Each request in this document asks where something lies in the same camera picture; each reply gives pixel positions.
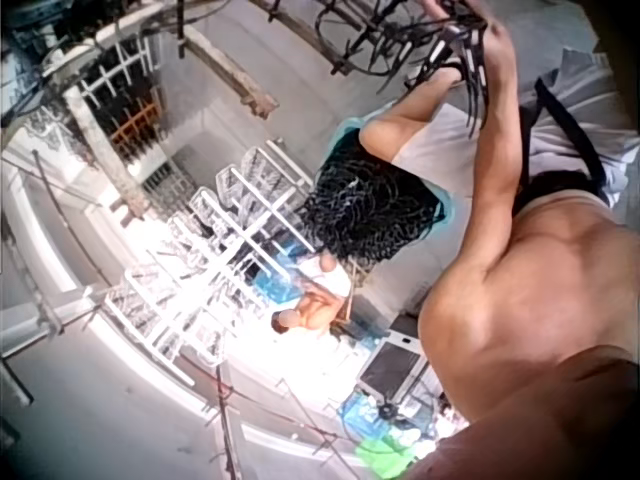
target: man's arm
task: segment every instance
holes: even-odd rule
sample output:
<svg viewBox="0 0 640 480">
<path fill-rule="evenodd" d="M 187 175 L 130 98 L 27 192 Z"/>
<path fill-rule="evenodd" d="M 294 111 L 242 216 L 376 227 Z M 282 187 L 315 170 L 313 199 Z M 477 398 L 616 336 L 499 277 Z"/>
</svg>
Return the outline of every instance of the man's arm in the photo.
<svg viewBox="0 0 640 480">
<path fill-rule="evenodd" d="M 522 172 L 518 75 L 509 32 L 482 3 L 468 4 L 489 22 L 484 36 L 489 106 L 476 150 L 471 218 L 456 263 L 486 275 L 507 249 Z"/>
<path fill-rule="evenodd" d="M 411 137 L 433 119 L 458 81 L 460 72 L 453 68 L 437 71 L 389 111 L 367 123 L 360 130 L 360 143 L 371 155 L 392 162 Z"/>
</svg>

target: black strap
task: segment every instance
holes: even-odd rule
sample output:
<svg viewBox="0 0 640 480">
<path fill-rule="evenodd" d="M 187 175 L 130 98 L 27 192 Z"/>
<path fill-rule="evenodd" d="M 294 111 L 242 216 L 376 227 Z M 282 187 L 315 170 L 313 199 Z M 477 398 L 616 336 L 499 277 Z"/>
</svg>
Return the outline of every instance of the black strap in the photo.
<svg viewBox="0 0 640 480">
<path fill-rule="evenodd" d="M 549 91 L 541 78 L 536 82 L 536 93 L 538 94 L 538 102 L 545 107 L 551 117 L 562 128 L 565 135 L 580 154 L 580 157 L 587 164 L 591 180 L 595 182 L 598 190 L 601 190 L 607 180 L 607 176 L 600 161 L 600 155 L 589 140 L 589 137 L 578 124 L 575 118 L 567 111 L 560 101 Z"/>
</svg>

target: man's hand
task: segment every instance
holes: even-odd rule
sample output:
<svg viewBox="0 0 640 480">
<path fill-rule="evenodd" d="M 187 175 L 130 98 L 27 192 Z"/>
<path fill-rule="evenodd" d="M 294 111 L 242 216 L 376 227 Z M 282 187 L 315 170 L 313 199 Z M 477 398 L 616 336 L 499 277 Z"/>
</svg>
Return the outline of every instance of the man's hand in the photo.
<svg viewBox="0 0 640 480">
<path fill-rule="evenodd" d="M 482 0 L 466 0 L 465 3 L 487 21 L 488 27 L 483 39 L 485 68 L 489 77 L 489 88 L 499 89 L 504 82 L 512 81 L 516 77 L 516 52 L 511 35 Z M 439 0 L 422 0 L 422 4 L 427 15 L 435 20 L 450 18 L 440 6 Z"/>
</svg>

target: black hair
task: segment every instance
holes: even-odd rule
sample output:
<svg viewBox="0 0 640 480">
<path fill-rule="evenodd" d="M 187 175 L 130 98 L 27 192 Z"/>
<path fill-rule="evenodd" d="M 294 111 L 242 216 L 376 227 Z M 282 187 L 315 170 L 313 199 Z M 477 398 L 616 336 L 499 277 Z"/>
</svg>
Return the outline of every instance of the black hair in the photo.
<svg viewBox="0 0 640 480">
<path fill-rule="evenodd" d="M 278 321 L 278 317 L 280 316 L 282 312 L 275 312 L 273 315 L 271 315 L 271 328 L 273 328 L 273 330 L 282 335 L 283 333 L 287 333 L 289 330 L 291 330 L 289 327 L 285 327 L 283 325 L 280 324 L 280 322 Z"/>
<path fill-rule="evenodd" d="M 321 167 L 300 210 L 307 236 L 339 260 L 373 265 L 444 219 L 442 202 L 415 175 L 368 153 L 348 132 Z"/>
</svg>

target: man's back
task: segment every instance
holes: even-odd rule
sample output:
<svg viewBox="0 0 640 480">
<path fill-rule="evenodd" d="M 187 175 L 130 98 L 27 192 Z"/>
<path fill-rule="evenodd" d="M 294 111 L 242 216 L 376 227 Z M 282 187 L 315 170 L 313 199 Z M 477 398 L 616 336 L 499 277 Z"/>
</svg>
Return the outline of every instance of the man's back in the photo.
<svg viewBox="0 0 640 480">
<path fill-rule="evenodd" d="M 514 220 L 482 281 L 454 264 L 423 309 L 429 360 L 470 419 L 589 348 L 638 361 L 640 237 L 589 194 L 542 200 Z"/>
</svg>

